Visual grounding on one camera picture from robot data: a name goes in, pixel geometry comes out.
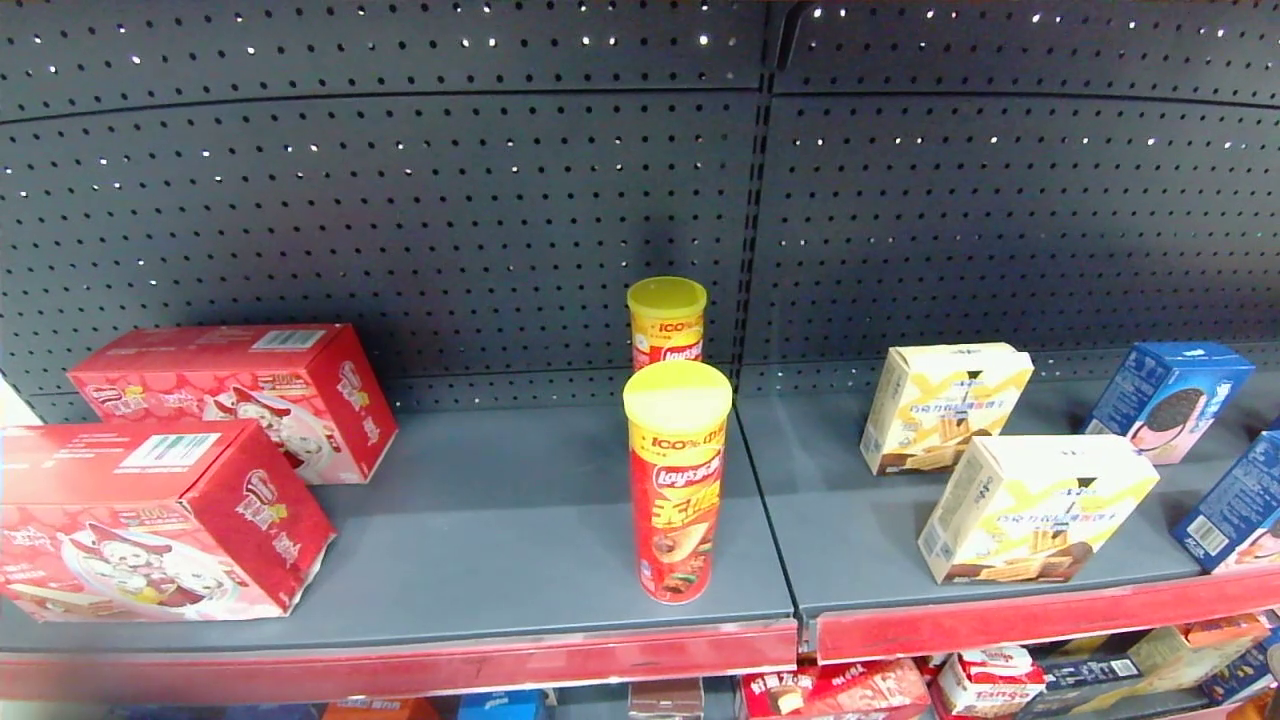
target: blue box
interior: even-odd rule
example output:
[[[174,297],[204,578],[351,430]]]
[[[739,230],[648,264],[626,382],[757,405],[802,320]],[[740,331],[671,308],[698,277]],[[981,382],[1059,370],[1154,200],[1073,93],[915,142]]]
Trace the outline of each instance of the blue box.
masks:
[[[1266,430],[1174,529],[1210,573],[1280,562],[1280,430]]]
[[[458,720],[545,720],[543,691],[507,691],[462,696]]]
[[[1247,700],[1271,687],[1275,678],[1267,669],[1267,652],[1276,644],[1280,644],[1280,628],[1272,629],[1266,639],[1201,683],[1204,696],[1213,705],[1228,705]]]
[[[1253,363],[1216,342],[1139,342],[1083,432],[1124,436],[1153,465],[1178,462],[1252,373]]]

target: cardboard box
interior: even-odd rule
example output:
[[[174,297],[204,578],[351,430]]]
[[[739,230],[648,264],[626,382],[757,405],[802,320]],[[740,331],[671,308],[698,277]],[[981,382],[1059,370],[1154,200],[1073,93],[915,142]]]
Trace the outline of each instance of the cardboard box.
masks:
[[[970,437],[1000,434],[1033,369],[1004,342],[891,347],[860,446],[872,473],[955,466]]]
[[[631,720],[703,720],[703,680],[631,683],[627,716]]]
[[[369,482],[397,432],[347,324],[140,329],[67,375],[106,421],[257,420],[311,484]]]
[[[1260,643],[1210,675],[1201,683],[1201,691],[1213,705],[1231,705],[1275,687],[1276,679],[1267,665],[1272,653],[1280,653],[1280,628],[1272,628]]]
[[[1216,342],[1139,342],[1083,432],[1123,436],[1155,465],[1178,462],[1252,373],[1253,363]]]
[[[899,659],[744,675],[736,702],[739,720],[910,720],[929,707],[929,693],[915,664]]]
[[[1066,582],[1158,479],[1115,436],[975,437],[920,551],[940,583]]]
[[[324,720],[439,720],[425,697],[348,698],[330,702]]]
[[[1018,712],[1018,720],[1106,710],[1142,682],[1142,671],[1129,659],[1060,660],[1043,662],[1041,669],[1044,692]]]
[[[462,696],[457,720],[545,720],[543,691],[507,691]]]
[[[1172,533],[1210,573],[1280,562],[1280,432],[1260,434]]]
[[[1005,717],[1043,691],[1044,673],[1018,646],[957,652],[933,683],[942,717]]]
[[[6,428],[0,585],[37,620],[288,615],[333,527],[250,420]]]
[[[1256,614],[1157,628],[1129,652],[1146,675],[1133,694],[1198,685],[1270,632],[1265,619]]]

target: metal shelf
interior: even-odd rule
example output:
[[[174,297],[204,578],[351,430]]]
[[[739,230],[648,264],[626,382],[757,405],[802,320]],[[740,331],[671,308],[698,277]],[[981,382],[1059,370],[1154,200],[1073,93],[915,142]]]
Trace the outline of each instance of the metal shelf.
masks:
[[[1075,432],[1103,386],[1036,382],[1006,432]],[[737,410],[809,642],[822,661],[837,661],[1152,628],[1280,602],[1280,573],[1199,577],[1167,532],[1270,423],[1277,398],[1280,374],[1254,377],[1068,585],[934,583],[915,538],[947,475],[869,473],[858,439],[870,392],[753,397]]]
[[[0,696],[311,702],[794,666],[739,433],[712,583],[664,606],[635,577],[620,407],[401,421],[370,486],[317,492],[339,537],[291,618],[37,625],[6,603]]]

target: product packaging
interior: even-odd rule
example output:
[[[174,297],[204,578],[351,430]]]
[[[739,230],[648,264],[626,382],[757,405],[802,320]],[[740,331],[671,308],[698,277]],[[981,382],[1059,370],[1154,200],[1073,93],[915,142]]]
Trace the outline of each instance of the product packaging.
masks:
[[[1172,533],[1210,573],[1280,562],[1280,432],[1260,434]]]
[[[1178,462],[1253,373],[1216,342],[1139,342],[1084,424],[1125,437],[1155,465]]]
[[[933,683],[942,720],[1014,715],[1044,691],[1044,673],[1018,646],[957,652]]]
[[[1129,659],[1060,660],[1041,664],[1044,692],[1018,712],[1018,720],[1098,712],[1142,682],[1142,671]]]
[[[348,698],[330,702],[324,720],[440,720],[425,697]]]
[[[37,620],[288,615],[334,537],[248,420],[6,428],[0,583]]]
[[[668,360],[636,372],[622,404],[640,584],[659,602],[689,602],[710,580],[732,387],[710,365]]]
[[[977,437],[920,551],[940,583],[1066,582],[1158,479],[1115,436]]]
[[[367,483],[397,430],[347,324],[138,329],[67,375],[106,421],[257,420],[311,484]]]
[[[1210,675],[1201,683],[1201,691],[1213,705],[1231,705],[1275,687],[1267,656],[1276,653],[1280,653],[1280,628],[1272,628],[1260,643]]]
[[[543,691],[506,691],[462,696],[457,720],[545,720]]]
[[[739,720],[910,720],[929,707],[924,679],[909,659],[744,675],[735,700]]]
[[[955,466],[972,437],[1000,434],[1033,370],[1004,342],[891,347],[860,446],[872,473]]]
[[[631,720],[703,720],[703,680],[631,683],[627,716]]]
[[[687,278],[643,279],[627,290],[627,307],[632,369],[663,360],[703,359],[705,287]]]
[[[1198,685],[1270,633],[1257,614],[1157,628],[1129,652],[1146,676],[1133,694]]]

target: red box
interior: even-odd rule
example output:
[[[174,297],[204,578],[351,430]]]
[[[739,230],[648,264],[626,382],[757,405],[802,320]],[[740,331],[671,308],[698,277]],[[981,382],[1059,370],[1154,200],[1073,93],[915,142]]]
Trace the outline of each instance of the red box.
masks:
[[[0,592],[37,620],[288,615],[335,534],[250,420],[0,438]]]
[[[397,432],[348,324],[140,329],[67,375],[106,421],[257,420],[311,484],[367,483]]]
[[[915,664],[900,659],[744,675],[737,701],[740,720],[909,720],[929,707],[929,693]]]

